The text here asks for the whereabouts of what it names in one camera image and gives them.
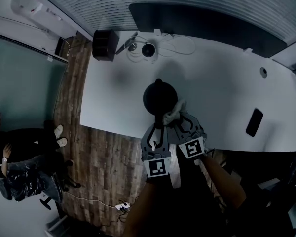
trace wall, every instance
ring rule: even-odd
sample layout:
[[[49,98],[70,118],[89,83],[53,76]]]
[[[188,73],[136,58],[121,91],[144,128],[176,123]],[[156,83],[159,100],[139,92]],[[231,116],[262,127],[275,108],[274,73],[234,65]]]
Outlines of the wall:
[[[32,22],[28,21],[22,16],[18,16],[13,13],[10,7],[11,1],[12,0],[0,0],[0,16],[17,20],[29,25],[34,25]],[[31,45],[35,48],[55,49],[58,42],[58,38],[49,37],[46,34],[46,31],[1,18],[0,34],[19,42]]]
[[[52,119],[67,63],[0,38],[2,130],[42,128]]]
[[[51,210],[39,201],[40,195],[16,202],[6,200],[0,192],[0,237],[46,237],[45,225],[56,217],[56,204],[50,202]]]

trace phone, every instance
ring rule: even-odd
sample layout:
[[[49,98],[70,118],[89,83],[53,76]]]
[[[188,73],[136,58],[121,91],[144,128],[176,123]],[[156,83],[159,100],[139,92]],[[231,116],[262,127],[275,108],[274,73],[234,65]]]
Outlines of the phone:
[[[263,113],[256,109],[253,111],[253,114],[251,116],[251,119],[249,121],[248,127],[246,129],[246,133],[248,133],[250,136],[254,137],[257,133],[257,130],[260,126],[261,120],[263,118]]]

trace white table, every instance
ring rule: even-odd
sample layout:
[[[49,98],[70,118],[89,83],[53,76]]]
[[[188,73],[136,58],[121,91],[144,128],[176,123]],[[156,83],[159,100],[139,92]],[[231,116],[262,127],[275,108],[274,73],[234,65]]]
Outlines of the white table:
[[[119,48],[133,31],[119,32]],[[161,40],[153,33],[140,33]],[[114,62],[90,58],[80,124],[141,138],[154,122],[143,105],[143,93],[157,78],[187,100],[187,109],[208,134],[207,146],[237,151],[296,151],[296,76],[284,66],[219,42],[192,38],[192,55],[176,54],[131,62],[126,51]],[[193,49],[191,40],[171,41],[179,52]],[[260,68],[267,70],[262,78]],[[264,114],[255,137],[245,131],[254,108]]]

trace cloth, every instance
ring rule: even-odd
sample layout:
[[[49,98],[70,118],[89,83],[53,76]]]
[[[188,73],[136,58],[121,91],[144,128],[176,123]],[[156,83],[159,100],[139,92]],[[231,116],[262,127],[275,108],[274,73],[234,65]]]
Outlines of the cloth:
[[[160,199],[139,236],[225,236],[225,219],[200,167],[186,159],[179,147],[176,154],[181,187],[173,189],[170,177],[163,177],[163,184],[157,184]]]
[[[163,115],[162,123],[164,126],[170,124],[175,119],[180,119],[180,112],[186,113],[186,100],[179,100],[171,112]]]
[[[40,194],[44,189],[44,183],[34,165],[22,170],[11,170],[6,178],[12,197],[18,202]]]
[[[8,143],[12,145],[8,163],[28,160],[38,155],[54,152],[59,148],[53,131],[31,128],[0,132],[0,164],[2,164],[3,149]],[[0,177],[4,177],[1,167]]]

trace white sneaker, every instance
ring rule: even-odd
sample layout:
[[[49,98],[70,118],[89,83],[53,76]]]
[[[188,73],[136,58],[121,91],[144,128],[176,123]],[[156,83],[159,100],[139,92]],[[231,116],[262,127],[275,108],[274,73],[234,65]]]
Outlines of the white sneaker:
[[[59,147],[64,147],[67,145],[68,140],[66,138],[61,138],[57,141],[57,143],[58,143]]]
[[[59,139],[59,137],[63,133],[63,131],[64,131],[64,127],[61,124],[59,126],[57,126],[57,128],[54,131],[56,139]]]

